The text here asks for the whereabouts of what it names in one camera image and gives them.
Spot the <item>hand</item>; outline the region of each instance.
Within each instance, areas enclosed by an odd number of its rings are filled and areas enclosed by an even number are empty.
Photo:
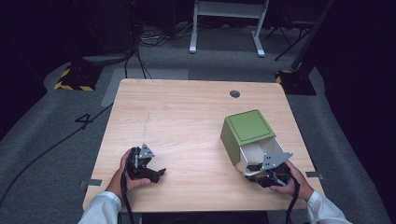
[[[300,192],[299,192],[299,199],[303,199],[306,202],[311,198],[312,194],[314,193],[314,189],[308,184],[303,174],[298,170],[290,161],[285,161],[286,165],[289,166],[291,174],[296,178],[298,183],[300,184]],[[291,179],[287,186],[280,187],[280,186],[271,186],[270,190],[273,190],[278,193],[282,194],[289,194],[292,196],[294,194],[294,180]]]
[[[128,159],[130,152],[131,152],[131,149],[126,151],[125,154],[122,156],[121,162],[120,162],[120,168],[113,175],[110,183],[108,184],[108,186],[106,188],[106,191],[111,191],[111,192],[115,193],[120,199],[122,199],[121,185],[120,185],[121,176],[122,176],[122,172],[124,171],[125,163],[126,163],[126,160]],[[126,174],[126,178],[127,178],[126,186],[127,186],[128,190],[136,189],[136,188],[139,188],[141,186],[144,186],[144,185],[147,185],[150,183],[150,180],[147,178],[132,180],[128,176],[128,174]]]

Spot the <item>light blue sleeve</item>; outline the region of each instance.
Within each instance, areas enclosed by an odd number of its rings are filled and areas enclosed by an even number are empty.
[[[78,224],[107,224],[118,223],[118,213],[121,210],[121,201],[113,192],[105,191],[97,194],[82,215]]]
[[[308,218],[310,223],[349,224],[344,213],[323,194],[314,191],[308,201]]]

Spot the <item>person's left hand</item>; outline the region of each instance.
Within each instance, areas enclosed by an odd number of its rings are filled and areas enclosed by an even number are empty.
[[[127,150],[125,152],[125,154],[122,156],[121,161],[120,161],[120,168],[113,175],[110,183],[108,184],[108,186],[106,188],[106,191],[111,191],[111,192],[115,193],[120,199],[122,199],[121,186],[120,186],[121,176],[122,176],[122,172],[125,168],[125,163],[126,163],[126,160],[128,159],[130,152],[131,152],[131,149]],[[128,173],[126,173],[126,178],[127,178],[126,185],[127,185],[128,190],[136,189],[136,188],[145,186],[150,183],[150,180],[147,178],[132,180],[128,176]]]

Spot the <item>gray carpet floor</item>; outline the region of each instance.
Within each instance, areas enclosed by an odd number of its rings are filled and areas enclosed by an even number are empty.
[[[140,56],[153,74],[154,71],[182,71],[182,74],[164,72],[160,78],[275,82],[274,73],[290,69],[301,44],[274,62],[287,42],[280,32],[264,39],[270,31],[262,30],[266,56],[259,58],[250,35],[253,29],[206,29],[198,34],[195,54],[189,54],[190,36],[186,35],[160,47],[140,47]],[[293,31],[286,33],[296,36]],[[1,195],[23,167],[80,127],[75,119],[86,113],[93,117],[106,108],[117,89],[114,80],[124,75],[123,63],[113,64],[104,68],[96,91],[53,89],[67,65],[48,74],[44,82],[47,94],[0,142]],[[127,67],[129,77],[143,78],[141,72],[137,72],[140,65],[135,56]],[[287,95],[287,98],[317,171],[324,176],[321,184],[326,195],[353,223],[390,223],[373,182],[332,114],[320,73],[314,70],[310,79],[317,96]],[[110,112],[111,107],[20,176],[0,208],[0,223],[79,221],[85,196],[80,183],[91,177]],[[268,215],[270,223],[284,223],[284,211],[268,212]],[[306,211],[294,211],[292,219],[294,223],[306,222]]]

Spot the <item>wooden table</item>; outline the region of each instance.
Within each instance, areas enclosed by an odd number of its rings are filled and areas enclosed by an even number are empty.
[[[233,98],[230,91],[239,91]],[[146,143],[148,168],[166,168],[158,184],[129,194],[134,212],[286,210],[289,195],[247,181],[220,140],[224,118],[259,109],[291,162],[314,166],[282,88],[276,83],[124,79],[120,83],[83,207],[105,190],[128,148]],[[316,177],[309,184],[323,192]],[[299,200],[294,208],[304,209]]]

